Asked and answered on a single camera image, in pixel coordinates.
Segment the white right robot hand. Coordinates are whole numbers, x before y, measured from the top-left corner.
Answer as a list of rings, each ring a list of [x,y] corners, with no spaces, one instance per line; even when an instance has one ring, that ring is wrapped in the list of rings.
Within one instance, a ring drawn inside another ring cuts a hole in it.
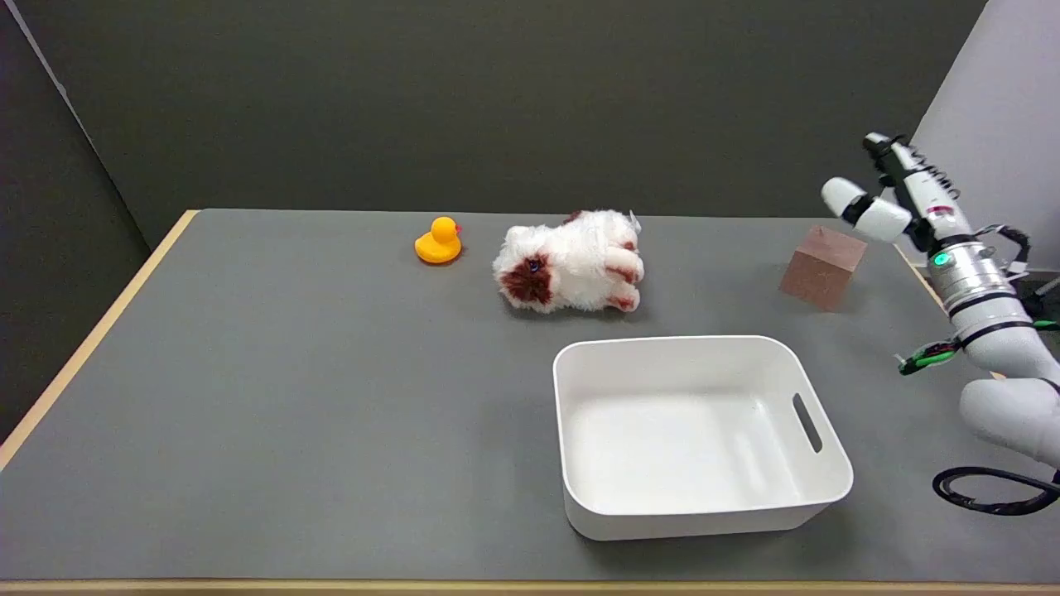
[[[949,177],[903,137],[867,133],[860,145],[870,155],[879,185],[891,193],[872,195],[843,177],[822,186],[822,200],[860,234],[894,243],[905,235],[928,256],[974,240]]]

